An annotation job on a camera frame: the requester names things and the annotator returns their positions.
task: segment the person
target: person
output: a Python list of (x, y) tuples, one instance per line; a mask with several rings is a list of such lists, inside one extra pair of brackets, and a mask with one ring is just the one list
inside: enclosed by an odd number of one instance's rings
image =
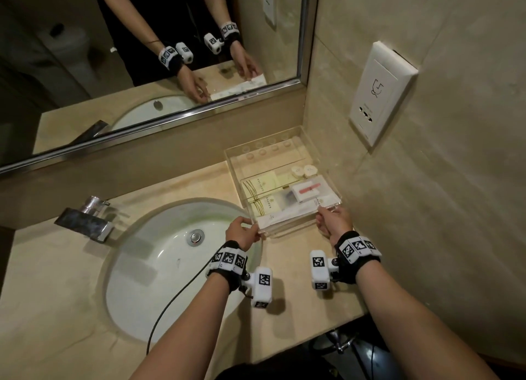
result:
[[(346, 210), (329, 211), (319, 207), (318, 211), (317, 226), (333, 247), (358, 235), (352, 230), (352, 220)], [(258, 239), (258, 226), (244, 228), (242, 223), (250, 224), (250, 220), (242, 217), (234, 220), (226, 231), (226, 239), (230, 245), (237, 244), (247, 251)], [(340, 258), (341, 250), (336, 250)], [(435, 314), (405, 291), (385, 271), (377, 257), (369, 255), (347, 265), (339, 262), (344, 281), (356, 281), (380, 334), (408, 378), (497, 380), (489, 366)], [(204, 378), (231, 290), (227, 278), (220, 273), (209, 275), (191, 304), (161, 337), (131, 380)], [(263, 378), (257, 371), (260, 365), (245, 365), (242, 376), (236, 375), (239, 373), (236, 367), (219, 376)], [(279, 373), (272, 375), (281, 378)]]
[[(189, 1), (194, 0), (97, 0), (115, 48), (135, 86), (176, 75), (189, 98), (196, 103), (206, 103), (210, 97), (206, 84), (191, 68), (209, 65), (206, 58), (212, 53), (205, 47), (198, 28), (210, 26), (202, 20), (200, 13), (192, 14)], [(217, 35), (226, 24), (235, 24), (231, 21), (226, 0), (204, 2), (219, 27), (207, 32)], [(224, 48), (229, 50), (240, 76), (249, 80), (260, 75), (261, 70), (245, 51), (238, 35), (235, 26), (229, 35), (231, 40), (226, 38)], [(163, 62), (162, 54), (170, 51), (169, 45), (175, 47), (179, 42), (190, 49), (194, 61), (186, 65), (178, 57), (171, 65)]]

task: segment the marble wall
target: marble wall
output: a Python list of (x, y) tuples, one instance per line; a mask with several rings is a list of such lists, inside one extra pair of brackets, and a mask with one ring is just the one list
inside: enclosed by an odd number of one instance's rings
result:
[(274, 2), (275, 27), (265, 18), (263, 0), (238, 0), (243, 44), (270, 84), (296, 76), (301, 19), (301, 0)]
[[(305, 126), (389, 272), (476, 351), (526, 364), (525, 0), (320, 0)], [(373, 42), (420, 75), (373, 149)]]

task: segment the mirror frame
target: mirror frame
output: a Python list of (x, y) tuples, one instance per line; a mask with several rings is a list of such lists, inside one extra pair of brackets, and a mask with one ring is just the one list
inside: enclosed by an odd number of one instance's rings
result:
[(166, 129), (174, 128), (183, 124), (207, 118), (221, 112), (252, 104), (257, 101), (279, 96), (283, 93), (293, 91), (307, 85), (310, 68), (310, 58), (314, 39), (314, 28), (316, 23), (316, 11), (318, 0), (301, 0), (301, 21), (299, 29), (298, 44), (298, 69), (296, 77), (287, 79), (276, 84), (262, 86), (249, 90), (236, 96), (225, 97), (212, 101), (202, 106), (194, 107), (185, 111), (178, 111), (164, 117), (152, 119), (136, 124), (121, 131), (114, 131), (102, 135), (84, 143), (65, 145), (49, 151), (45, 151), (34, 157), (27, 158), (17, 163), (0, 167), (0, 177), (6, 177), (20, 172), (33, 171), (48, 165), (56, 164), (73, 157), (88, 155), (93, 151), (102, 150), (116, 144), (125, 143), (139, 137), (154, 134)]

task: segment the mirror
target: mirror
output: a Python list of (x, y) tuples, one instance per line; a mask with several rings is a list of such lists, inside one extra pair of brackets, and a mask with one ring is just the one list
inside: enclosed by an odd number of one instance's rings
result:
[(0, 0), (0, 167), (298, 77), (301, 13), (302, 0)]

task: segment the hand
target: hand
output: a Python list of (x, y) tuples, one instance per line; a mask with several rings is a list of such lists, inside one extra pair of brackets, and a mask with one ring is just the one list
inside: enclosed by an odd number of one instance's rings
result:
[(230, 55), (233, 62), (236, 63), (237, 72), (243, 79), (250, 80), (262, 74), (258, 64), (246, 52), (239, 40), (233, 41), (230, 45)]
[(234, 240), (239, 244), (243, 251), (248, 251), (252, 243), (258, 242), (260, 240), (260, 236), (258, 235), (258, 224), (253, 224), (252, 227), (249, 228), (241, 226), (241, 224), (251, 223), (252, 221), (249, 218), (242, 216), (234, 219), (225, 232), (226, 241)]
[(205, 82), (195, 75), (186, 65), (183, 65), (179, 70), (177, 79), (186, 96), (196, 103), (205, 104), (208, 102), (210, 94), (206, 90)]
[(334, 247), (345, 232), (352, 230), (352, 219), (342, 207), (336, 207), (334, 211), (329, 211), (320, 206), (316, 214), (316, 226), (325, 237), (329, 238), (332, 247)]

